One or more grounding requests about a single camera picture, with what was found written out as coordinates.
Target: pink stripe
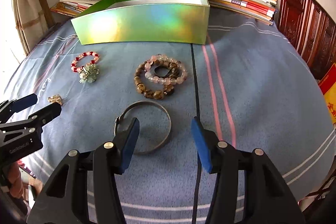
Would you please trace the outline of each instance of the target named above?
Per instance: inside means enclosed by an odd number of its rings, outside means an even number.
[[[224,102],[224,106],[225,106],[225,112],[226,112],[227,120],[229,121],[230,129],[231,129],[232,146],[234,148],[236,148],[236,128],[235,128],[235,124],[234,124],[233,119],[232,119],[232,114],[231,114],[229,103],[228,103],[228,100],[227,100],[222,76],[221,76],[221,73],[219,71],[219,64],[218,64],[216,49],[215,49],[214,45],[212,44],[212,41],[210,39],[209,34],[207,34],[207,37],[209,39],[210,47],[211,47],[211,50],[213,52],[213,56],[215,58],[215,66],[216,66],[216,71],[217,71],[218,82],[219,82],[220,89],[222,91],[223,102]]]
[[[212,98],[213,113],[215,115],[215,124],[216,124],[217,136],[218,136],[218,139],[220,141],[222,141],[223,140],[223,134],[222,134],[222,130],[221,130],[221,124],[219,123],[217,101],[216,101],[215,89],[213,87],[213,82],[212,82],[209,56],[207,54],[207,51],[206,51],[204,45],[202,45],[202,49],[203,49],[203,54],[204,54],[204,58],[205,58],[205,63],[207,65],[209,85],[210,85],[210,92],[211,92],[211,98]]]

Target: curtain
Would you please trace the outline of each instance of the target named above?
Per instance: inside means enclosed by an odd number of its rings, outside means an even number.
[[[12,0],[12,8],[25,54],[29,54],[48,30],[39,0]]]

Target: blue gripper pad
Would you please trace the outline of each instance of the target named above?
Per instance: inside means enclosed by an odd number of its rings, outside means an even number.
[[[199,158],[201,159],[202,167],[210,173],[212,170],[212,162],[211,162],[211,153],[208,144],[204,138],[204,128],[202,124],[194,117],[191,121],[191,134],[194,138],[197,152]]]

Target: beaded bracelet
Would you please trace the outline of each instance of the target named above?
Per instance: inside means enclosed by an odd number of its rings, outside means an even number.
[[[150,73],[150,66],[152,64],[163,66],[169,69],[169,73],[167,77],[158,77],[152,76]],[[142,83],[140,75],[141,72],[145,72],[145,77],[149,79],[149,81],[154,83],[159,83],[164,86],[163,90],[150,90],[147,89],[146,86]],[[166,55],[158,54],[156,56],[152,56],[151,59],[147,60],[145,63],[140,64],[135,71],[134,75],[134,83],[136,86],[136,90],[138,93],[143,94],[146,98],[149,99],[156,99],[156,100],[162,100],[164,96],[169,96],[174,93],[174,85],[175,84],[181,84],[183,81],[186,80],[187,72],[184,68],[184,65],[180,61],[176,61],[173,58],[169,58]]]
[[[92,55],[94,58],[86,65],[81,67],[76,67],[76,64],[79,60],[81,60],[84,56]],[[96,68],[96,63],[99,60],[99,55],[96,52],[83,52],[78,57],[75,58],[71,63],[71,70],[73,72],[78,72],[80,77],[80,83],[89,82],[92,83],[97,79],[97,74],[99,74],[99,69]]]

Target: black line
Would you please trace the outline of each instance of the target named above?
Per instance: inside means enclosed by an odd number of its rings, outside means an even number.
[[[194,85],[195,85],[195,100],[196,100],[196,115],[200,118],[200,101],[198,96],[198,84],[197,84],[197,75],[196,75],[196,66],[195,66],[195,56],[194,56],[194,47],[193,44],[190,44],[191,47],[191,57],[193,62],[193,74],[194,74]],[[202,175],[202,164],[200,157],[197,153],[197,175],[196,175],[196,183],[195,183],[195,191],[194,191],[194,204],[193,204],[193,216],[192,216],[192,224],[196,224],[197,218],[197,207],[198,207],[198,194],[200,189]]]

